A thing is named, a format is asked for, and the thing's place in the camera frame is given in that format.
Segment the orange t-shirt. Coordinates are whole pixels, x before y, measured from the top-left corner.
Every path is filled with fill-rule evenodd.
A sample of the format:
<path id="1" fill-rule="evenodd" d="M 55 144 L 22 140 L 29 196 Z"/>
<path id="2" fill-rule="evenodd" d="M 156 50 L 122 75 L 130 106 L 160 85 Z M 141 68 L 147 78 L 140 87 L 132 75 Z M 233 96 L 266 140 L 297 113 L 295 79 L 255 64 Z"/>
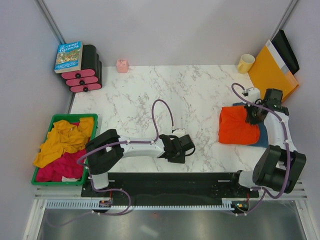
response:
<path id="1" fill-rule="evenodd" d="M 260 138 L 257 125 L 246 122 L 243 105 L 224 106 L 219 115 L 218 142 L 229 145 L 252 145 Z"/>

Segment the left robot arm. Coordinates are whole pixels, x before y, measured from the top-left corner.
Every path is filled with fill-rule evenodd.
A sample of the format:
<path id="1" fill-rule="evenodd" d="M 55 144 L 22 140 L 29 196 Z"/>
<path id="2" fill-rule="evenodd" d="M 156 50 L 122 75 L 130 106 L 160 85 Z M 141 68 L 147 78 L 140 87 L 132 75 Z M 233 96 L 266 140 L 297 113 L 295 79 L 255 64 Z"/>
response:
<path id="1" fill-rule="evenodd" d="M 160 134 L 155 139 L 121 136 L 109 129 L 85 145 L 92 191 L 99 197 L 110 191 L 108 172 L 122 158 L 151 157 L 169 163 L 184 164 L 194 154 L 196 146 L 190 135 Z"/>

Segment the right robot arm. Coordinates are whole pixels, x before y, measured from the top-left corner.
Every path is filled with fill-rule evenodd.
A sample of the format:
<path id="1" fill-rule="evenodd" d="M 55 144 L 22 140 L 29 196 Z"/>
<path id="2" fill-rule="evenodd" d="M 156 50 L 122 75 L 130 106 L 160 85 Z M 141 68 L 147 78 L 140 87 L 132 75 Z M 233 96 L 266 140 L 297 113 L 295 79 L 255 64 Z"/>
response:
<path id="1" fill-rule="evenodd" d="M 268 88 L 261 98 L 255 87 L 244 89 L 241 100 L 245 102 L 246 121 L 263 124 L 267 147 L 252 171 L 239 170 L 237 179 L 229 184 L 235 197 L 242 196 L 247 188 L 258 187 L 289 194 L 294 189 L 306 164 L 305 154 L 293 144 L 289 130 L 289 110 L 282 106 L 283 92 Z"/>

